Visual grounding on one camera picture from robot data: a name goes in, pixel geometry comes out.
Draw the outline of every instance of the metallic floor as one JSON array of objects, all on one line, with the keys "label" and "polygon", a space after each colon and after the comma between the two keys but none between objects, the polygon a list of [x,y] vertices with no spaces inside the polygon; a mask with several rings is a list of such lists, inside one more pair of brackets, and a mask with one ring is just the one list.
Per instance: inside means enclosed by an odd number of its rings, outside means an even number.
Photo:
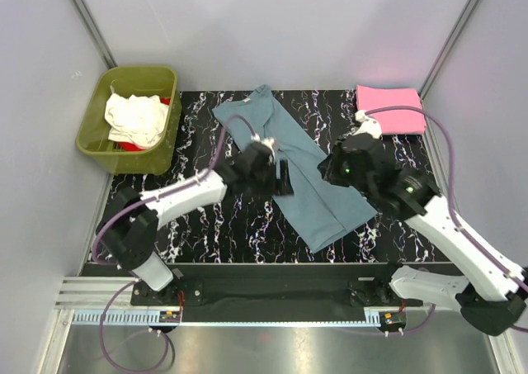
[{"label": "metallic floor", "polygon": [[[425,314],[409,313],[409,327]],[[109,349],[137,327],[107,327]],[[373,329],[354,332],[376,333]],[[61,374],[116,373],[101,356],[96,326],[74,325],[60,365]],[[175,348],[157,372],[178,374],[498,374],[488,337],[449,311],[437,312],[423,331],[406,336],[367,336],[345,329],[181,327],[170,333]],[[139,370],[162,355],[163,341],[144,334],[112,357]]]}]

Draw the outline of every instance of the pink towel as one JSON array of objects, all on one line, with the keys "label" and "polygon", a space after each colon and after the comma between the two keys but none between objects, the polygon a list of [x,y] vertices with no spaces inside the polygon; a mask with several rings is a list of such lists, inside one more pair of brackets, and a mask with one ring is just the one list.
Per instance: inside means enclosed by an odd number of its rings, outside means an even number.
[{"label": "pink towel", "polygon": [[[422,108],[418,92],[414,88],[375,89],[357,86],[357,109],[374,110],[389,106],[413,106]],[[421,135],[426,130],[425,117],[415,111],[394,110],[373,114],[381,125],[383,135]]]}]

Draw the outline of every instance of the plastic laundry basket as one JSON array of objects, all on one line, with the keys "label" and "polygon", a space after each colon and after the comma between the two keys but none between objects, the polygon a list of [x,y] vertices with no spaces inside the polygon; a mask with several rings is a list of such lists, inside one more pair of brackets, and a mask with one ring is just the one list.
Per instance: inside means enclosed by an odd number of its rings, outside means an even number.
[{"label": "plastic laundry basket", "polygon": [[[107,71],[99,80],[82,120],[77,147],[110,173],[165,173],[171,167],[182,113],[176,82],[176,73],[163,66],[122,66]],[[108,140],[111,127],[105,120],[105,108],[111,88],[122,97],[159,95],[171,98],[162,138],[154,147],[124,151]]]}]

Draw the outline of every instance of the red cloth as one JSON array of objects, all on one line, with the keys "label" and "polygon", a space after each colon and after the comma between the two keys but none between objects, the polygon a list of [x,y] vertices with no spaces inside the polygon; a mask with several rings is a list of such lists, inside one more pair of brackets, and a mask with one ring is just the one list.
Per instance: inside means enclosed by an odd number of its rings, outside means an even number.
[{"label": "red cloth", "polygon": [[[171,104],[170,97],[160,97],[159,101],[163,104]],[[137,145],[129,143],[128,141],[118,141],[117,144],[120,145],[124,151],[144,151],[144,149],[141,149]]]}]

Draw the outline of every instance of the black marble tabletop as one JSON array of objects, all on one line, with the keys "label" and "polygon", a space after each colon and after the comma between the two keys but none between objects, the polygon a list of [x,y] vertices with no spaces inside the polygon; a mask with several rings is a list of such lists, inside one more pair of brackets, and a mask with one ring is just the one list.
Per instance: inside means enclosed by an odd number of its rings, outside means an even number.
[{"label": "black marble tabletop", "polygon": [[[114,178],[109,199],[120,188],[165,187],[209,164],[221,126],[212,110],[244,99],[250,92],[184,92],[172,168],[161,176],[128,174]],[[276,91],[275,98],[323,149],[353,125],[353,91]],[[387,150],[404,166],[432,175],[422,138],[384,137]],[[237,152],[233,140],[225,155]],[[244,195],[198,208],[158,232],[156,248],[167,263],[372,263],[448,261],[427,239],[400,221],[377,215],[318,253],[310,252],[270,196]]]}]

